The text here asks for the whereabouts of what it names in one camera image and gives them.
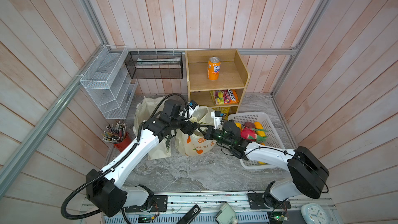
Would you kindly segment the floral canvas tote bag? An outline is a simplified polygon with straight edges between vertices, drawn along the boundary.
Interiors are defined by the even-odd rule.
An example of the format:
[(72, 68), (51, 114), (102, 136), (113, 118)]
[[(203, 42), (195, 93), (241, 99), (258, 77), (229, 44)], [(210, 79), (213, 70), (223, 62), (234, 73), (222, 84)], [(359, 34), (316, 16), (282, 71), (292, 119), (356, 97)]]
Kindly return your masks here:
[[(165, 96), (157, 98), (144, 97), (143, 101), (137, 104), (133, 131), (134, 134), (138, 133), (138, 127), (141, 122), (150, 118), (156, 106), (161, 102)], [(163, 159), (171, 157), (171, 145), (166, 144), (166, 139), (163, 139), (155, 148), (148, 152), (150, 160)]]

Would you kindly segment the yellow plastic grocery bag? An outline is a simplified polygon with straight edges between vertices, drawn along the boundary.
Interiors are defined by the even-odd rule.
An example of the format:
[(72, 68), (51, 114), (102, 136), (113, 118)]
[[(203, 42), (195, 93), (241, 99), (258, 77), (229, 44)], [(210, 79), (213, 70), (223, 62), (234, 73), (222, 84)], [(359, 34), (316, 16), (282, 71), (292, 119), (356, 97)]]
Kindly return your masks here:
[[(201, 125), (214, 125), (211, 112), (214, 112), (214, 110), (206, 106), (200, 106), (192, 115), (190, 121)], [(196, 130), (192, 135), (183, 134), (182, 131), (177, 130), (175, 139), (177, 150), (182, 155), (190, 157), (202, 155), (215, 146), (215, 141), (206, 140), (199, 130)]]

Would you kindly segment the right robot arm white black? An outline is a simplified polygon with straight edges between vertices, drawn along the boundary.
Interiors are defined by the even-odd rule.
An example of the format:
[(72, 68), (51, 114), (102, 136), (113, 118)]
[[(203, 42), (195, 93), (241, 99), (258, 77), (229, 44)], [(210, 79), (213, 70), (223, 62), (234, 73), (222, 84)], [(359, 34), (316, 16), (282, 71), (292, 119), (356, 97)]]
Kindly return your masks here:
[(230, 156), (264, 162), (290, 173), (289, 178), (269, 183), (262, 197), (267, 207), (279, 208), (289, 198), (299, 195), (318, 199), (329, 191), (326, 184), (330, 174), (328, 169), (306, 147), (278, 149), (244, 139), (233, 121), (226, 122), (222, 129), (202, 125), (199, 131), (205, 139), (215, 140), (221, 148), (228, 150)]

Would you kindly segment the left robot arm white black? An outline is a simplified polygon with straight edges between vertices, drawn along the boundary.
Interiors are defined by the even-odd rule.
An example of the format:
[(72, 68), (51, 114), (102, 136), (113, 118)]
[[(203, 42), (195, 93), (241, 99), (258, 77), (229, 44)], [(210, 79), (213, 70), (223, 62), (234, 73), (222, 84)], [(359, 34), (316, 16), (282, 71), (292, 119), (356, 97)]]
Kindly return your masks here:
[[(172, 131), (181, 130), (192, 133), (197, 125), (190, 122), (193, 113), (199, 109), (194, 100), (181, 104), (172, 100), (173, 94), (165, 96), (156, 106), (150, 117), (138, 127), (134, 141), (119, 156), (104, 166), (100, 171), (91, 170), (86, 182), (66, 197), (61, 205), (61, 215), (69, 220), (77, 220), (104, 213), (108, 217), (115, 216), (122, 209), (133, 204), (133, 193), (145, 193), (143, 203), (149, 198), (149, 190), (143, 186), (124, 190), (122, 187), (138, 163), (148, 152), (154, 149), (164, 138), (171, 136)], [(97, 210), (85, 214), (73, 215), (67, 212), (67, 205), (82, 190)]]

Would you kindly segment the pink dragon fruit toy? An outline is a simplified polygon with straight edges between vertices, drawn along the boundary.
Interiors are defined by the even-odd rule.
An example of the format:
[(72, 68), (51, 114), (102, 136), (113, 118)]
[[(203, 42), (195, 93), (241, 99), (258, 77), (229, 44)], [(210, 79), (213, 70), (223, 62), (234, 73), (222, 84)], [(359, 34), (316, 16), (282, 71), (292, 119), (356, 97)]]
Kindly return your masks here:
[(266, 130), (263, 129), (243, 128), (240, 132), (240, 135), (245, 140), (263, 143), (267, 139), (265, 133)]

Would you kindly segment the dark red mangosteen toy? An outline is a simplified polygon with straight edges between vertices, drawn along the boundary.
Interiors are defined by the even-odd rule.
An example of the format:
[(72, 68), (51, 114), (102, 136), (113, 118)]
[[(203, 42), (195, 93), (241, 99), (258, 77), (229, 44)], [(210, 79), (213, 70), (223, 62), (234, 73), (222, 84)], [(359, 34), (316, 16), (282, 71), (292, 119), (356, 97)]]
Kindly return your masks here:
[(244, 123), (244, 126), (245, 126), (246, 128), (256, 128), (255, 124), (252, 123), (252, 122), (250, 122), (250, 121), (245, 122), (245, 123)]

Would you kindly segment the yellow chips bag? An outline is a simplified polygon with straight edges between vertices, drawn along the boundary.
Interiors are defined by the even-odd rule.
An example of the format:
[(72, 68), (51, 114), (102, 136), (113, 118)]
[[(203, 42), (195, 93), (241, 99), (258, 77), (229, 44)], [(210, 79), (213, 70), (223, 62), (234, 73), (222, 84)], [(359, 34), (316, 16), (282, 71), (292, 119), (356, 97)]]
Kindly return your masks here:
[(216, 107), (214, 108), (215, 111), (220, 111), (222, 114), (224, 114), (226, 117), (229, 115), (231, 108), (228, 107)]

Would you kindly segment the orange snack bag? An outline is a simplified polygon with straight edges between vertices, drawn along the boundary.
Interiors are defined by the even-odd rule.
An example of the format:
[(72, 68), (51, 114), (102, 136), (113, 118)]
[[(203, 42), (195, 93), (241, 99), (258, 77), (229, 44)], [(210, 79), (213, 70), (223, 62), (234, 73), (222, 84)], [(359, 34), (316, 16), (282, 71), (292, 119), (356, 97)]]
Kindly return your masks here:
[(236, 90), (234, 90), (234, 89), (226, 90), (225, 96), (226, 96), (226, 99), (224, 102), (226, 104), (238, 104), (239, 103), (239, 98), (238, 98)]

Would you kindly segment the yellow green snack bag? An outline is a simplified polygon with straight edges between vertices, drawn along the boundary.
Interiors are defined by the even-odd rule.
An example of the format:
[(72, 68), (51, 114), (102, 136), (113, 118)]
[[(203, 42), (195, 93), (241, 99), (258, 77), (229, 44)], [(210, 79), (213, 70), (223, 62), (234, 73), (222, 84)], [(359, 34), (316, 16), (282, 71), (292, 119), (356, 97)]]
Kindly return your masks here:
[(229, 93), (227, 90), (210, 91), (210, 95), (215, 105), (225, 105), (230, 103)]

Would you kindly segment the white plastic fruit basket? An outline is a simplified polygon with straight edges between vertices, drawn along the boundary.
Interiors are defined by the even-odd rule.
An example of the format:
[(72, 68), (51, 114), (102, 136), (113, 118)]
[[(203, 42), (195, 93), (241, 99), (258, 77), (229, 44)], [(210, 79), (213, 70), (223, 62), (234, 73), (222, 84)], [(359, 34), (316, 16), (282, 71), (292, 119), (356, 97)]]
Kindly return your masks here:
[[(271, 146), (274, 148), (285, 149), (282, 140), (280, 139), (274, 125), (272, 124), (269, 116), (263, 112), (247, 112), (247, 113), (237, 113), (232, 114), (228, 117), (228, 120), (233, 120), (235, 123), (244, 124), (246, 122), (259, 122), (262, 127), (266, 130), (266, 146)], [(239, 160), (242, 167), (247, 170), (265, 170), (276, 168), (270, 164), (264, 162), (252, 161), (252, 160)]]

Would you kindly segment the wooden shelf unit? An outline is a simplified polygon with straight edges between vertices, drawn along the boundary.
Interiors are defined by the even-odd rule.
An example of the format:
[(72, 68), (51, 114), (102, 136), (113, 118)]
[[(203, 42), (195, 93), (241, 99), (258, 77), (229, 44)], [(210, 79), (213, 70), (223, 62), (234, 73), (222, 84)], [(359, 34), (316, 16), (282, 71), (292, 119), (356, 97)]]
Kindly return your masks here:
[[(208, 61), (211, 57), (217, 57), (221, 61), (221, 69), (217, 80), (207, 78)], [(250, 73), (243, 63), (243, 59), (237, 49), (201, 49), (185, 51), (188, 99), (194, 100), (200, 106), (207, 106), (214, 110), (229, 107), (230, 114), (239, 112), (245, 95)], [(214, 90), (235, 90), (237, 104), (216, 105), (210, 95)]]

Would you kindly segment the grey small display device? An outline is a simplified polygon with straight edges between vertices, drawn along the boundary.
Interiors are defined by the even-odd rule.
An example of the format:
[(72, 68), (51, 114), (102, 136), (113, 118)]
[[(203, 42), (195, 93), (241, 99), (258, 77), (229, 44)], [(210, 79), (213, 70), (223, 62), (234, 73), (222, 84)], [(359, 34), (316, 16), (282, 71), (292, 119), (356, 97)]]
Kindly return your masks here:
[(224, 203), (216, 214), (216, 222), (218, 224), (238, 224), (237, 214), (228, 203)]

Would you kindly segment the black remote handset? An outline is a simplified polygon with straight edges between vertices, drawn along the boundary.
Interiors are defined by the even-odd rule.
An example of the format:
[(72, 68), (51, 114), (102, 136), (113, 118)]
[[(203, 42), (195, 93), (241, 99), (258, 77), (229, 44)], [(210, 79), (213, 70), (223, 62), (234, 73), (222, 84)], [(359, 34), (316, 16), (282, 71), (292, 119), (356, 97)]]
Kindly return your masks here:
[(200, 207), (196, 204), (191, 208), (178, 222), (177, 224), (190, 224), (201, 212)]

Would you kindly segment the white round clock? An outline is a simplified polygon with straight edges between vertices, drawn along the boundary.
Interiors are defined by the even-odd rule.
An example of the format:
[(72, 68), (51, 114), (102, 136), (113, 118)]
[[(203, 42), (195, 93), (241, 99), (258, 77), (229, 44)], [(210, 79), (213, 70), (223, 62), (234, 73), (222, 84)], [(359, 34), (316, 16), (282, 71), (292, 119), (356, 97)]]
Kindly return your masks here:
[(316, 203), (309, 203), (301, 207), (301, 214), (307, 224), (329, 224), (330, 219), (326, 211)]

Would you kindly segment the black mesh wall basket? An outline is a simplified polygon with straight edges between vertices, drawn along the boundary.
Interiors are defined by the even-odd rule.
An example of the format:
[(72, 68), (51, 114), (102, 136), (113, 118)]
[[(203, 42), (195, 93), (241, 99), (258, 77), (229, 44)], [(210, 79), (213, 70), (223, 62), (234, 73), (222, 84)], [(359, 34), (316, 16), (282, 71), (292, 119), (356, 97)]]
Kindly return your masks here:
[(132, 79), (182, 79), (182, 52), (130, 51), (124, 61)]

